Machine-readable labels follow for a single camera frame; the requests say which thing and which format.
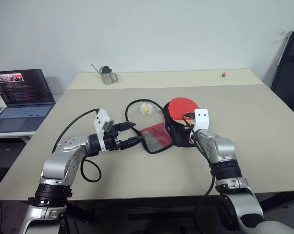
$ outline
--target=laptop screen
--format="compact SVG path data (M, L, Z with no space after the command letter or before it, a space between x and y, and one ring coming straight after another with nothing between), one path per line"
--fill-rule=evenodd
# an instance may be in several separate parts
M7 106L55 103L41 69L0 72L0 95Z

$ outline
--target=table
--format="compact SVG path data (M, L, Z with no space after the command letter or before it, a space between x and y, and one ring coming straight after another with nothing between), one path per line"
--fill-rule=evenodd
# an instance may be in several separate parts
M162 106L175 97L193 99L209 109L210 129L235 144L242 173L255 193L294 191L294 113L250 70L229 70L226 78L222 72L124 73L119 75L121 83L112 85L103 85L95 73L79 74L1 182L0 200L34 195L55 140L75 117L100 107L116 123L123 122L126 105L138 98ZM94 133L94 117L85 116L67 135ZM119 138L132 136L129 130ZM173 146L150 155L138 145L91 160L102 170L101 181L88 183L78 172L70 199L203 195L211 181L209 167L195 148ZM90 165L85 171L89 177L98 176Z
M61 95L54 95L55 102L59 100ZM6 108L6 104L3 99L0 99L0 113ZM20 138L25 143L28 143L30 138L34 135L34 132L14 132L14 133L0 133L0 138Z

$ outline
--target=ping pong paddle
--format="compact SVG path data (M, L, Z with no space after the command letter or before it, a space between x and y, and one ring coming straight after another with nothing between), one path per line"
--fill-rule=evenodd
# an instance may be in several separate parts
M181 116L185 113L192 113L197 108L199 108L199 106L194 101L185 97L180 97L180 98L177 97L171 100L170 103L168 104L168 112L171 118L175 122L181 123L183 125L186 125L186 123L184 122ZM194 123L193 118L185 117L185 119L190 124Z

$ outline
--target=laptop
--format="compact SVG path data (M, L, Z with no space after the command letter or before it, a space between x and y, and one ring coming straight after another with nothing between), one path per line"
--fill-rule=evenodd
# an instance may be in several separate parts
M55 105L41 69L0 72L0 133L34 132Z

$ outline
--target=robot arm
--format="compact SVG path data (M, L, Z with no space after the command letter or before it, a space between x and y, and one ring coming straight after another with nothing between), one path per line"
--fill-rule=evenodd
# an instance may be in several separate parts
M294 229L282 223L264 220L261 206L242 176L234 144L202 129L208 128L208 124L207 110L196 109L194 130L211 161L211 174L216 177L216 190L220 193L217 208L222 225L230 231L240 229L246 234L294 234Z
M19 234L37 233L37 230L58 233L59 221L66 212L67 198L72 196L70 186L83 159L98 155L100 151L127 149L142 141L141 136L119 140L118 132L128 130L135 124L113 123L107 111L100 109L94 121L97 134L68 136L57 144L56 150L44 164L35 197L29 198L30 205ZM37 228L37 221L45 225Z

